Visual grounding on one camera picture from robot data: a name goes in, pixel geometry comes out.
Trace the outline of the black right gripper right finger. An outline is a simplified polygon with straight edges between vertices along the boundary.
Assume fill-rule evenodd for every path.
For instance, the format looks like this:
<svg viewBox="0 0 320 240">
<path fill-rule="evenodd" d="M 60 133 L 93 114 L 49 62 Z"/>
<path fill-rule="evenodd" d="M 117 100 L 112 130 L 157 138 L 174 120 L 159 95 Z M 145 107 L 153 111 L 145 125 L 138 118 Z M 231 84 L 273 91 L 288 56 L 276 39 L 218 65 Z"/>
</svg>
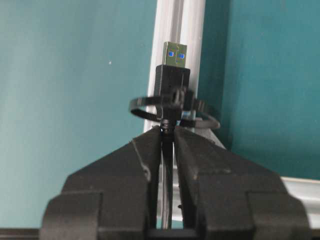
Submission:
<svg viewBox="0 0 320 240">
<path fill-rule="evenodd" d="M 202 240 L 310 240 L 307 221 L 267 219 L 249 209 L 249 194 L 288 191 L 280 176 L 182 127 L 174 131 L 183 225 Z M 256 201 L 264 214 L 273 203 Z"/>
</svg>

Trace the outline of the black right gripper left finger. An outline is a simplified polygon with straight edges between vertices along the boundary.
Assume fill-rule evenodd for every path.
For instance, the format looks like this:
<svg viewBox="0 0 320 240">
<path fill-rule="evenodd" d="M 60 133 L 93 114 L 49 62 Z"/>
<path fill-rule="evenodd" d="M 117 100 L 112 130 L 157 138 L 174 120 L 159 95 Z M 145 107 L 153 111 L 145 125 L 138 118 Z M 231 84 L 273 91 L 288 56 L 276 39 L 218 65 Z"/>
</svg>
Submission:
<svg viewBox="0 0 320 240">
<path fill-rule="evenodd" d="M 43 240 L 143 240 L 157 223 L 160 128 L 70 174 L 45 210 Z"/>
</svg>

